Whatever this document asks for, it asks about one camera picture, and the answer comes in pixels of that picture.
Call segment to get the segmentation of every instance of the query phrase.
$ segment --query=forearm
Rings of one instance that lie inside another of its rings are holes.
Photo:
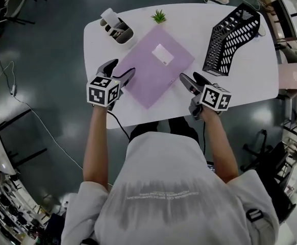
[[[213,115],[206,121],[216,174],[225,182],[238,177],[238,166],[220,118]]]
[[[95,106],[83,163],[84,181],[108,188],[107,108]]]

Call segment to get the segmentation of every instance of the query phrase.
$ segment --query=black trousers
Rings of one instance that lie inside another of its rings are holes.
[[[169,119],[168,121],[170,126],[170,133],[193,138],[199,144],[199,136],[197,135],[197,132],[195,131],[195,129],[193,129],[188,125],[184,117],[172,118],[172,119]],[[147,124],[141,124],[136,126],[136,128],[130,134],[129,142],[131,142],[135,137],[141,134],[144,134],[147,132],[157,132],[158,124],[159,124],[158,121],[154,121],[154,122],[149,122]]]

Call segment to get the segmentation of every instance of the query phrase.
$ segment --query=white cube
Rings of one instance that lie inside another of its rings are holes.
[[[108,107],[119,98],[119,84],[118,80],[95,76],[86,84],[87,102]]]
[[[205,85],[200,103],[214,111],[227,111],[231,93],[217,85]]]

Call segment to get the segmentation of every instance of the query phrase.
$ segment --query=green plant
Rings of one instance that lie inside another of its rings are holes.
[[[159,12],[159,10],[155,11],[155,15],[151,16],[155,22],[162,23],[165,22],[167,19],[165,18],[165,13],[162,13],[162,10]]]

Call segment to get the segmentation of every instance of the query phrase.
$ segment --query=purple folder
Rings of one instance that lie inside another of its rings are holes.
[[[152,53],[159,44],[174,57],[168,65]],[[148,109],[193,61],[194,57],[186,49],[161,26],[155,26],[116,66],[113,75],[121,76],[135,67],[135,76],[125,89]]]

